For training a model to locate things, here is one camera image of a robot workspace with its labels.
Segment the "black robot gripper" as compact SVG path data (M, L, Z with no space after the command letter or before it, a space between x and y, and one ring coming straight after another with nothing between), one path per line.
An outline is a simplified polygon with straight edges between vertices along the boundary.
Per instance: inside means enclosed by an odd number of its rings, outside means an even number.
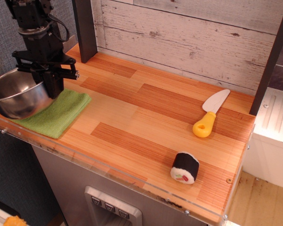
M44 81L49 97L56 99L64 90L63 78L76 80L79 77L76 60L64 54L62 41L51 33L26 35L23 39L26 50L12 53L17 67L27 72L31 69L36 84Z

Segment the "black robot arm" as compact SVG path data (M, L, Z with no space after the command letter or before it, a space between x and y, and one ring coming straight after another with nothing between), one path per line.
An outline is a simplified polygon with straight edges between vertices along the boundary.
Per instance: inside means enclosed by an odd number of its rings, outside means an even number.
M64 79L79 77L76 60L63 52L69 32L62 39L58 27L62 22L51 15L49 0L8 0L6 5L26 46L26 50L12 53L18 70L31 73L36 83L44 83L50 98L57 98L64 89Z

